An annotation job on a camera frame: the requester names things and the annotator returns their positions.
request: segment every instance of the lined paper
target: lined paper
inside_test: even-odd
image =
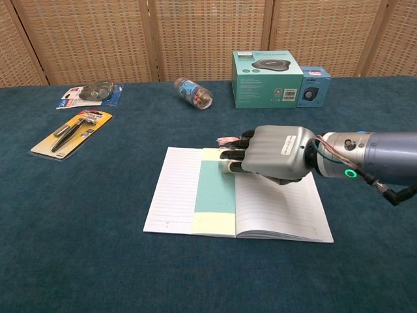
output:
[[[143,231],[191,234],[202,149],[169,147]]]
[[[238,237],[333,242],[311,173],[285,186],[261,175],[238,174],[236,223]]]

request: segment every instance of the packaged tool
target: packaged tool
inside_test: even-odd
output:
[[[109,113],[83,110],[34,146],[31,153],[64,160],[110,119]]]
[[[92,83],[87,86],[70,88],[57,103],[57,109],[69,109],[78,106],[115,106],[124,84],[111,81]]]

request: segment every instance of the blue product box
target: blue product box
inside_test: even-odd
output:
[[[323,67],[301,67],[304,74],[297,108],[323,106],[332,79]]]

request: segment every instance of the barcode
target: barcode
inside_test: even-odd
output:
[[[283,101],[295,101],[295,95],[297,94],[297,89],[284,89],[284,96],[282,97]]]

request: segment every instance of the white label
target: white label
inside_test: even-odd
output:
[[[282,155],[289,155],[291,153],[291,150],[293,150],[294,142],[296,138],[297,136],[295,135],[287,136],[287,139],[285,139],[284,146],[282,147],[282,150],[281,150]]]
[[[251,57],[252,56],[252,52],[238,52],[237,55],[239,57]]]
[[[283,101],[295,101],[295,96],[297,94],[297,89],[284,89],[284,96],[282,97]]]
[[[314,76],[321,76],[321,72],[319,70],[311,70],[308,72],[308,74],[314,75]]]

